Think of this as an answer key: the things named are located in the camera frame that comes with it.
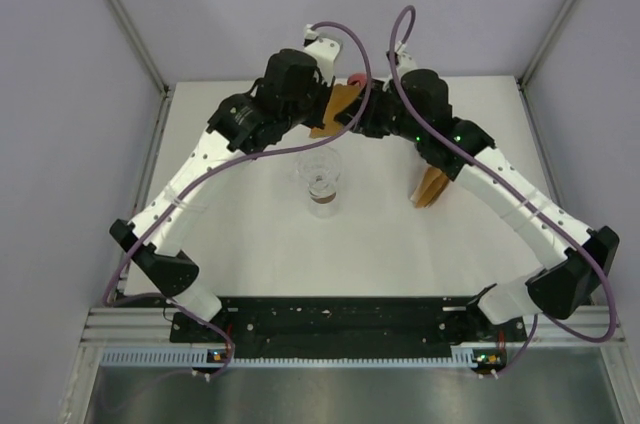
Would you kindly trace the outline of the red-topped dark flask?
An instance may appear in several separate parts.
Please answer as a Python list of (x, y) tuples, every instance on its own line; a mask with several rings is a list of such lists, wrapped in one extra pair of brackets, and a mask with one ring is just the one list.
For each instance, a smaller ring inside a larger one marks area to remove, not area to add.
[(363, 89), (367, 85), (367, 82), (368, 78), (365, 73), (355, 73), (347, 78), (347, 84), (349, 86), (358, 87), (360, 89)]

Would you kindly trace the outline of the single brown coffee filter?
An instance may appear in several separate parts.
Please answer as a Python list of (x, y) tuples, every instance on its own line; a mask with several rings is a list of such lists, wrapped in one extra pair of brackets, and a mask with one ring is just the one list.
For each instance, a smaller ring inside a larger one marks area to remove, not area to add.
[(361, 93), (359, 85), (337, 84), (331, 93), (323, 117), (323, 128), (314, 127), (309, 132), (310, 139), (328, 138), (337, 135), (344, 127), (335, 120), (336, 116), (353, 104)]

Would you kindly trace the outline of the clear glass dripper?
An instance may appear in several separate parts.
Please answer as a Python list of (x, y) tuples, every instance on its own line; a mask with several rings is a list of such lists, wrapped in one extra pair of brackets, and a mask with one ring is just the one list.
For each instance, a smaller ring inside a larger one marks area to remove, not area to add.
[(337, 194), (342, 171), (340, 154), (329, 146), (321, 146), (298, 154), (296, 172), (306, 184), (315, 202), (330, 202)]

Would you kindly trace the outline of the glass beaker with brown band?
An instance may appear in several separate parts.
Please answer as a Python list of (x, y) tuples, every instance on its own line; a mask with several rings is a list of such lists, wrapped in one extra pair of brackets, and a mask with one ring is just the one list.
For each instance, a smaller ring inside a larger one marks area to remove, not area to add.
[(328, 219), (335, 216), (340, 209), (337, 192), (327, 195), (309, 195), (308, 210), (316, 218)]

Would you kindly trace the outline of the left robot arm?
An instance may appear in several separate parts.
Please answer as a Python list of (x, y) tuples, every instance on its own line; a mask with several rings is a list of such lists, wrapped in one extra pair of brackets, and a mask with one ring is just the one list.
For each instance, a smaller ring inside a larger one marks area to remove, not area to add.
[(273, 54), (252, 87), (221, 101), (194, 150), (156, 198), (130, 221), (110, 229), (127, 257), (159, 293), (193, 314), (205, 340), (226, 331), (222, 304), (206, 288), (183, 243), (233, 173), (277, 144), (297, 125), (319, 127), (335, 81), (340, 50), (326, 39)]

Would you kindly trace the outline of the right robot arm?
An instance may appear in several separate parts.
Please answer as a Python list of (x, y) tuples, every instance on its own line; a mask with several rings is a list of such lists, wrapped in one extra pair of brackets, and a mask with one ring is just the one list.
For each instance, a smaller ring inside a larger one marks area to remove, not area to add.
[(504, 322), (542, 313), (568, 319), (611, 270), (620, 244), (608, 226), (594, 229), (569, 215), (524, 178), (476, 123), (454, 115), (449, 87), (427, 69), (412, 70), (398, 82), (375, 80), (335, 116), (366, 137), (401, 137), (415, 145), (432, 167), (479, 198), (528, 245), (535, 270), (508, 283), (492, 284), (473, 300), (466, 324), (487, 340)]

